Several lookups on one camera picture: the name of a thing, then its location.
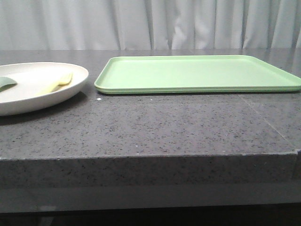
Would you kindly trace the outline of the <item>yellow plastic fork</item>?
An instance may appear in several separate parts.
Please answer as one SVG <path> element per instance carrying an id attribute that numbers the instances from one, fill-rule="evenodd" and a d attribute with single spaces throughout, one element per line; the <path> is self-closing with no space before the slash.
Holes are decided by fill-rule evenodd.
<path id="1" fill-rule="evenodd" d="M 58 87 L 60 86 L 65 86 L 68 85 L 73 77 L 73 73 L 68 73 L 65 75 L 62 75 L 59 79 L 57 79 L 56 81 L 48 84 L 45 88 L 43 88 L 41 91 L 37 92 L 34 96 L 42 96 L 42 95 L 46 95 L 49 94 L 55 90 L 58 89 Z"/>

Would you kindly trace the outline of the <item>cream round plate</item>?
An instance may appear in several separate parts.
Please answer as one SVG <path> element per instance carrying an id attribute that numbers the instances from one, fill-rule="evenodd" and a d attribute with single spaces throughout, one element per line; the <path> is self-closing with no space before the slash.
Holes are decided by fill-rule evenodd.
<path id="1" fill-rule="evenodd" d="M 39 95 L 49 84 L 69 73 L 72 73 L 70 83 Z M 73 97 L 83 88 L 89 73 L 79 65 L 35 62 L 2 65 L 0 75 L 16 81 L 16 85 L 0 92 L 0 115 L 9 116 L 41 110 Z"/>

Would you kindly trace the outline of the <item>light green plastic tray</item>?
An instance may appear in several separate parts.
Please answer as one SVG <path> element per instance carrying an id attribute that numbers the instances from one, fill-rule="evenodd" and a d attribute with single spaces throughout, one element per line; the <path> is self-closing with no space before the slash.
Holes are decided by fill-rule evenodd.
<path id="1" fill-rule="evenodd" d="M 253 56 L 119 56 L 95 87 L 105 94 L 294 92 L 301 80 Z"/>

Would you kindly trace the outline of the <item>green plastic spoon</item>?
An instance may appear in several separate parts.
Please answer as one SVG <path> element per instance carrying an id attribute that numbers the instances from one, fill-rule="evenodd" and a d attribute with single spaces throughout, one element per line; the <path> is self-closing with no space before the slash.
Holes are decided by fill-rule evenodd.
<path id="1" fill-rule="evenodd" d="M 10 89 L 15 85 L 17 85 L 17 82 L 12 78 L 4 77 L 4 76 L 0 78 L 0 92 Z"/>

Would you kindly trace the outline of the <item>white pleated curtain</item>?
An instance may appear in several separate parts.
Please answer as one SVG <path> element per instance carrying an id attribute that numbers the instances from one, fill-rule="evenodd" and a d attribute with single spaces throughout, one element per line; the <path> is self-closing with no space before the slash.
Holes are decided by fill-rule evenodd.
<path id="1" fill-rule="evenodd" d="M 1 50 L 299 48 L 298 0 L 3 0 Z"/>

